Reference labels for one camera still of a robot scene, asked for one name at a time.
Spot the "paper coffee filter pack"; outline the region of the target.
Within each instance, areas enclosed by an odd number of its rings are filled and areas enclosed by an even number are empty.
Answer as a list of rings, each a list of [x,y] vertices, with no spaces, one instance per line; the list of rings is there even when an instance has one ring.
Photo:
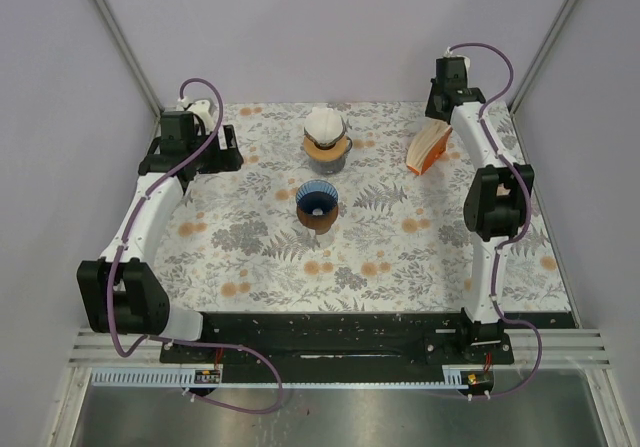
[[[426,119],[409,144],[406,165],[416,175],[424,174],[446,151],[452,127],[444,121]]]

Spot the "clear ribbed glass dripper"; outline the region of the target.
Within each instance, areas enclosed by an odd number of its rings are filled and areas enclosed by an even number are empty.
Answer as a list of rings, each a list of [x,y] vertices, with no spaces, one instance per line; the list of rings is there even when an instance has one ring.
[[[333,148],[345,135],[346,128],[338,127],[305,127],[304,135],[320,150]]]

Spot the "glass coffee server carafe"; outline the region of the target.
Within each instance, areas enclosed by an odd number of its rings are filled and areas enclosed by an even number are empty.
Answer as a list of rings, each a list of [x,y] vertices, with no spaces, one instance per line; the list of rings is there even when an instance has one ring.
[[[309,165],[315,173],[320,175],[333,175],[342,171],[352,145],[353,142],[348,136],[344,136],[333,148],[328,150],[320,150],[310,141],[304,141]]]

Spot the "white paper coffee filter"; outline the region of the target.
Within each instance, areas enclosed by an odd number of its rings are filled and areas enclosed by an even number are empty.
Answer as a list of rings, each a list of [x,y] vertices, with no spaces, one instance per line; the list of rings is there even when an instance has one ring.
[[[305,119],[305,127],[338,127],[344,126],[341,115],[333,108],[313,107]]]

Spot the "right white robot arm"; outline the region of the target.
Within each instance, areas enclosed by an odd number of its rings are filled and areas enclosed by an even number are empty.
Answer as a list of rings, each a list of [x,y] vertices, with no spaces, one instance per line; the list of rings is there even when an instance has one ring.
[[[495,360],[507,341],[499,302],[511,245],[531,222],[535,174],[531,165],[515,160],[486,119],[488,101],[468,85],[467,64],[462,56],[436,60],[425,115],[452,128],[475,168],[463,205],[473,246],[471,291],[463,301],[453,347],[462,360],[480,363]]]

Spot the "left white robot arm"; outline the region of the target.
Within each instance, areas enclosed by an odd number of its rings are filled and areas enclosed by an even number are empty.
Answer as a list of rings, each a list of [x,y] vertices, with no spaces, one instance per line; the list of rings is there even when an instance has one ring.
[[[189,183],[199,174],[234,172],[242,164],[234,128],[217,124],[210,100],[162,114],[125,219],[99,258],[82,261],[77,270],[93,331],[182,340],[182,350],[196,362],[214,356],[217,339],[202,328],[202,314],[173,306],[152,267]]]

